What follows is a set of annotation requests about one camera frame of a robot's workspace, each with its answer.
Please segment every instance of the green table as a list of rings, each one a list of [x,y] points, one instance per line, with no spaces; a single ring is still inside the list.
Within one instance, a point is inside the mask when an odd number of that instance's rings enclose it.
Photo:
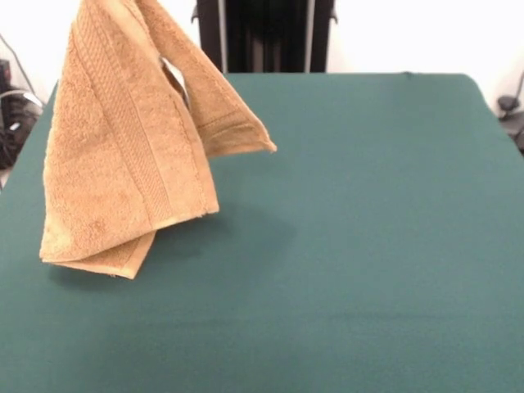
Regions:
[[[524,163],[460,75],[231,75],[278,154],[134,282],[41,264],[51,105],[0,196],[0,392],[522,392]]]

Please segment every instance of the tan towel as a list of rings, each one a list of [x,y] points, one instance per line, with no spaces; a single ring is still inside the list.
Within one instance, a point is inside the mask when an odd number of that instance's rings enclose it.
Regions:
[[[156,0],[83,0],[47,143],[40,256],[134,278],[156,230],[219,210],[208,157],[260,150],[276,150],[262,123]]]

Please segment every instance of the green tablecloth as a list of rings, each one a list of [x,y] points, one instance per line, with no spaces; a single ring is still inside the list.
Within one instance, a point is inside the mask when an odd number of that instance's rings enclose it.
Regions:
[[[522,392],[524,163],[476,85],[230,79],[279,151],[214,160],[221,212],[134,282],[39,262],[46,110],[0,196],[0,392]]]

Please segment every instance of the white wall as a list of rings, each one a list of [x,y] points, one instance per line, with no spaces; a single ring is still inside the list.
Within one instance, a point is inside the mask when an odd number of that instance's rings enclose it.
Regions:
[[[17,51],[42,98],[60,75],[78,2],[0,0],[0,32]],[[161,2],[199,43],[198,25],[190,23],[196,0]],[[495,108],[498,95],[514,93],[524,69],[522,0],[337,0],[337,13],[329,72],[465,73]],[[0,56],[6,55],[0,45]]]

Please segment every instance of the terry cloth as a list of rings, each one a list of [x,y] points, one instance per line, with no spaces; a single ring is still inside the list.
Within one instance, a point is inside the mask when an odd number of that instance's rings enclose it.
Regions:
[[[134,278],[156,230],[219,210],[208,157],[261,150],[276,151],[263,124],[156,0],[83,0],[47,142],[40,256]]]

